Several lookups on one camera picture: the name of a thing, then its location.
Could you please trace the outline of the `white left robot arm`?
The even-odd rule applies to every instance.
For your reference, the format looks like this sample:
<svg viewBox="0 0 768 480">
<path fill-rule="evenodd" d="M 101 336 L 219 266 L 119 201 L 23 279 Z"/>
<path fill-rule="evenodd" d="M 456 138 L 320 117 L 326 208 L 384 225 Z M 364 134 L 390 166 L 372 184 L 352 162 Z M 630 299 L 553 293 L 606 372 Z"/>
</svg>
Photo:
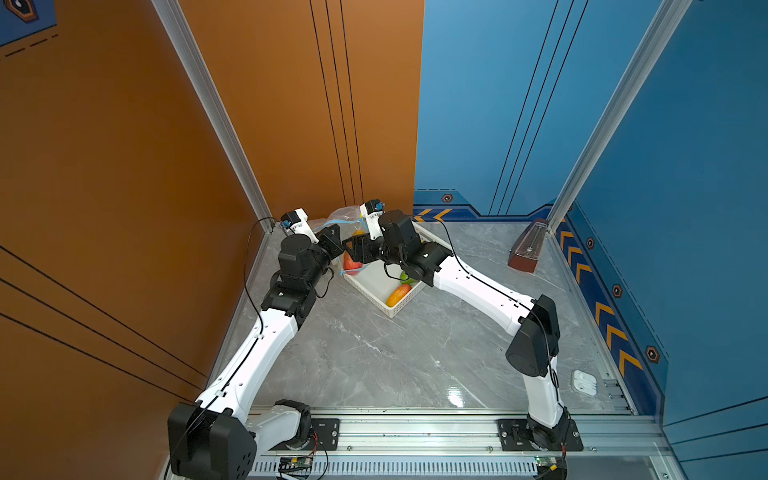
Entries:
<svg viewBox="0 0 768 480">
<path fill-rule="evenodd" d="M 279 269 L 254 328 L 197 400 L 177 405 L 169 415 L 168 472 L 187 479 L 243 479 L 272 448 L 284 444 L 300 449 L 309 443 L 307 404 L 280 400 L 255 424 L 247 421 L 269 371 L 318 299 L 317 284 L 342 254 L 337 225 L 318 232 L 300 230 L 282 240 Z"/>
</svg>

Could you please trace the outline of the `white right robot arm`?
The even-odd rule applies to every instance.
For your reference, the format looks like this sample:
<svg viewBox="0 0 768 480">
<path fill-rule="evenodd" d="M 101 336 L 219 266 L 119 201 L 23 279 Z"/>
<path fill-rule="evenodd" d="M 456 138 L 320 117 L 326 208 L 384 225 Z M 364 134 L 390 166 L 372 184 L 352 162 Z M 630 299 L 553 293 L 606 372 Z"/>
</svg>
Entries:
<svg viewBox="0 0 768 480">
<path fill-rule="evenodd" d="M 561 400 L 557 373 L 560 327 L 554 300 L 506 288 L 460 259 L 452 246 L 425 241 L 400 210 L 379 202 L 362 205 L 366 232 L 345 241 L 351 260 L 396 265 L 410 280 L 452 294 L 494 320 L 508 335 L 507 362 L 523 376 L 528 398 L 527 431 L 542 450 L 566 449 L 571 416 Z"/>
</svg>

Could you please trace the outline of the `green mango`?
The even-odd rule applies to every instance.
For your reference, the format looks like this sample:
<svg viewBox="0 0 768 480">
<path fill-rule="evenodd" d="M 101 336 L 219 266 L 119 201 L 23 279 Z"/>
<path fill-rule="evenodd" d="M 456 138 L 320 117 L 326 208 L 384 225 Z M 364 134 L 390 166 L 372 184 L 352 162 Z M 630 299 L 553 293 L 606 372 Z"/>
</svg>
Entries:
<svg viewBox="0 0 768 480">
<path fill-rule="evenodd" d="M 408 274 L 407 274 L 407 273 L 405 273 L 405 272 L 401 272 L 401 273 L 400 273 L 400 276 L 399 276 L 399 281 L 400 281 L 400 283 L 401 283 L 401 284 L 403 284 L 403 285 L 405 285 L 405 284 L 408 284 L 408 285 L 413 285 L 413 284 L 416 284 L 416 283 L 418 283 L 418 280 L 416 280 L 416 279 L 414 279 L 414 278 L 411 278 L 411 277 L 409 277 L 409 276 L 408 276 Z"/>
</svg>

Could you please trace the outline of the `clear zip-top bag blue zipper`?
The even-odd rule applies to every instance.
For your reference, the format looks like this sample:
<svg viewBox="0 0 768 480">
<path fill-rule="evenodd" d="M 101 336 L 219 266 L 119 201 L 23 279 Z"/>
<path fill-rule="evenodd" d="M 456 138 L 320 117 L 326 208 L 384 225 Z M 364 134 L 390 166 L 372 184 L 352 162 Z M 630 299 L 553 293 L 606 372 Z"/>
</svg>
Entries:
<svg viewBox="0 0 768 480">
<path fill-rule="evenodd" d="M 331 225 L 339 226 L 341 240 L 345 240 L 351 236 L 368 233 L 365 221 L 360 216 L 359 206 L 339 208 L 333 211 L 327 218 L 309 221 L 309 226 L 315 233 L 319 232 L 322 228 Z M 347 253 L 343 253 L 340 257 L 337 257 L 332 262 L 332 266 L 336 269 L 339 275 L 347 275 L 349 277 L 356 276 L 365 268 L 362 263 L 352 261 Z"/>
</svg>

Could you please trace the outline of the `red apple-like mango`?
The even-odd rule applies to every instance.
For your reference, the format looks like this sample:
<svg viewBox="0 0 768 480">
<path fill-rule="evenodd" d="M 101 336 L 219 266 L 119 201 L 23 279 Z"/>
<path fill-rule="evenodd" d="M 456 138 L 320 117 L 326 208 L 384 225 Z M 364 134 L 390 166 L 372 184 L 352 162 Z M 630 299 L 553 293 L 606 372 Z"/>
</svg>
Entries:
<svg viewBox="0 0 768 480">
<path fill-rule="evenodd" d="M 411 290 L 412 290 L 412 286 L 410 284 L 399 285 L 387 298 L 386 305 L 389 308 L 394 308 L 409 294 Z"/>
</svg>

